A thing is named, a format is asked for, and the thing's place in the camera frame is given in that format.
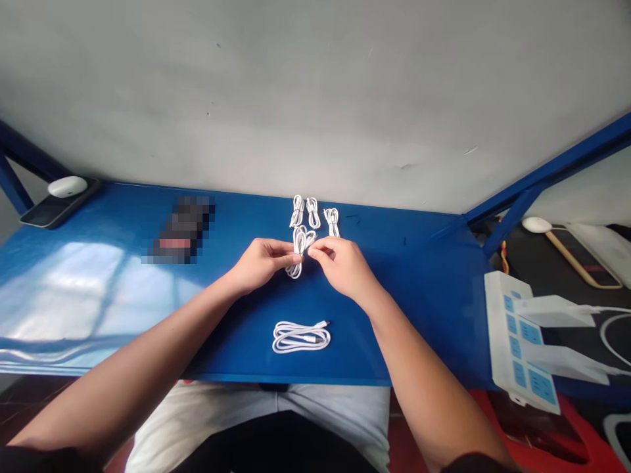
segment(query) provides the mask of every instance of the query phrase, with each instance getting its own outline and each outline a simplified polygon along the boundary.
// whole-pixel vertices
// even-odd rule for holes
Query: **person's left hand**
[[[302,256],[294,254],[294,245],[268,238],[255,238],[237,264],[226,274],[242,294],[268,282],[276,271],[300,263]]]

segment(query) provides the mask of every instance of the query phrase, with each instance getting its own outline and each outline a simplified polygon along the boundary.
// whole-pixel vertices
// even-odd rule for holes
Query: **hand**
[[[327,236],[315,241],[308,254],[320,263],[331,286],[355,302],[381,287],[360,247],[352,241]]]
[[[301,261],[302,256],[294,254],[292,243],[255,238],[226,277],[238,292],[250,294],[268,282],[280,268]]]

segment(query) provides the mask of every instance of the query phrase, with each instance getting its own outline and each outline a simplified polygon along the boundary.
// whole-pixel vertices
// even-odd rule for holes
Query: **person's right hand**
[[[359,246],[352,241],[327,236],[315,241],[308,255],[320,263],[331,286],[354,301],[381,287]]]

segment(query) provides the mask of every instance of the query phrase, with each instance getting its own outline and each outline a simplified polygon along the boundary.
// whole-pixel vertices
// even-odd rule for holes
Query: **power strip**
[[[532,297],[530,286],[495,271],[484,275],[484,287],[493,381],[519,405],[560,414],[552,375],[522,349],[544,343],[539,326],[515,312],[516,301]]]

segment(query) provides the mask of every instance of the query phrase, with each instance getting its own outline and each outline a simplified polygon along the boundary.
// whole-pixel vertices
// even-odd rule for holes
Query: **leg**
[[[135,435],[125,471],[169,472],[212,434],[277,411],[255,385],[178,381]]]
[[[390,388],[293,384],[278,394],[278,410],[292,410],[350,442],[387,473]]]

